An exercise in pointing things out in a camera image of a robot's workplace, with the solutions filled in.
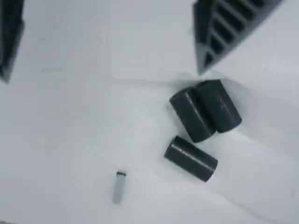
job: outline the gray pin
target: gray pin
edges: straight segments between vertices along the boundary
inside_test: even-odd
[[[114,186],[113,192],[113,202],[114,204],[120,204],[124,190],[125,190],[125,183],[126,183],[126,176],[127,174],[124,172],[117,172],[116,173],[116,182]]]

